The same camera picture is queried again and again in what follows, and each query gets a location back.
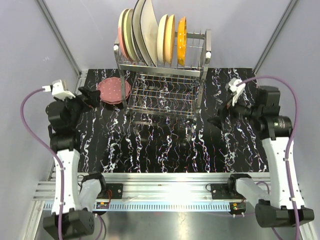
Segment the pink polka dot plate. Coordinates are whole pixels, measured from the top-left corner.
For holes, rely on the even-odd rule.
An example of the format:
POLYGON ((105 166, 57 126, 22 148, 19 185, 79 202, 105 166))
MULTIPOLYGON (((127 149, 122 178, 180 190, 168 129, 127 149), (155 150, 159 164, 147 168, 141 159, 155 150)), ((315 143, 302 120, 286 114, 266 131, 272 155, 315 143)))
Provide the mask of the pink polka dot plate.
POLYGON ((108 101, 108 100, 102 100, 102 98, 101 98, 101 101, 104 102, 104 103, 110 104, 110 105, 117 105, 117 104, 121 104, 123 102, 122 99, 116 100, 116 101, 108 101))
POLYGON ((121 78, 110 77, 101 81, 97 85, 97 90, 100 91, 100 100, 118 101, 122 99, 121 78))

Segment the orange polka dot plate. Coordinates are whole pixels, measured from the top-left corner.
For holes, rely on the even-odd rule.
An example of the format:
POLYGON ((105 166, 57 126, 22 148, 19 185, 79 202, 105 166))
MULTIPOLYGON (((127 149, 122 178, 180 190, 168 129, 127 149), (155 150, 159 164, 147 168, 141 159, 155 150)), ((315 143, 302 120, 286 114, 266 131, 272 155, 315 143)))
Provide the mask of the orange polka dot plate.
POLYGON ((177 31, 177 61, 181 66, 185 65, 187 51, 187 18, 180 19, 177 31))

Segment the tan round plate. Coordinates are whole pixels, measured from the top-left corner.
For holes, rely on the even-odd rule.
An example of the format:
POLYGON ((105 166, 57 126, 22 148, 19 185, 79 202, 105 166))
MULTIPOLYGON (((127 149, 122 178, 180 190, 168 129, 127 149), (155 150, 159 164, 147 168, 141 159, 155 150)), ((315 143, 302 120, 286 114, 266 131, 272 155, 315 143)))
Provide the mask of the tan round plate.
POLYGON ((164 59, 169 64, 171 64, 173 61, 175 29, 176 29, 176 18, 175 18, 175 15, 172 14, 168 17, 168 20, 166 22, 165 38, 164 38, 164 59))

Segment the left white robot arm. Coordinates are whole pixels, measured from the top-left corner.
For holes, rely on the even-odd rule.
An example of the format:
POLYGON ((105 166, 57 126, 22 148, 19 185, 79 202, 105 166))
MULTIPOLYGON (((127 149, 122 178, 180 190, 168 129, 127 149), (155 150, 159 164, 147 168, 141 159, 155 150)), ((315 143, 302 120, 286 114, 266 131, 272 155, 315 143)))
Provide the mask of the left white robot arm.
POLYGON ((55 240, 89 236, 95 229, 94 203, 107 195, 108 187, 98 172, 85 176, 81 186, 78 185, 80 133, 77 124, 81 114, 100 106, 100 91, 80 87, 80 94, 76 95, 59 82, 46 90, 54 98, 45 112, 56 177, 51 215, 43 219, 43 227, 55 240))

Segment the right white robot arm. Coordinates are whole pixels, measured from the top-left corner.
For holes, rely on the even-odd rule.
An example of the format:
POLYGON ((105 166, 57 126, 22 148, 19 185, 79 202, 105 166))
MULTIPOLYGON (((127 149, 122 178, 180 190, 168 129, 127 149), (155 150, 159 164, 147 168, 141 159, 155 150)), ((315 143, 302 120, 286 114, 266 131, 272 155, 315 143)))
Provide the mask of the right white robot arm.
POLYGON ((231 174, 226 192, 240 196, 254 207, 255 218, 262 228, 299 227, 315 219, 314 211, 305 206, 301 196, 293 161, 293 148, 287 146, 293 134, 289 117, 280 115, 280 91, 274 86, 258 88, 255 103, 247 107, 238 103, 245 85, 226 89, 232 97, 218 110, 218 116, 208 119, 219 129, 227 117, 248 120, 258 132, 264 148, 271 183, 271 192, 263 191, 247 173, 231 174))

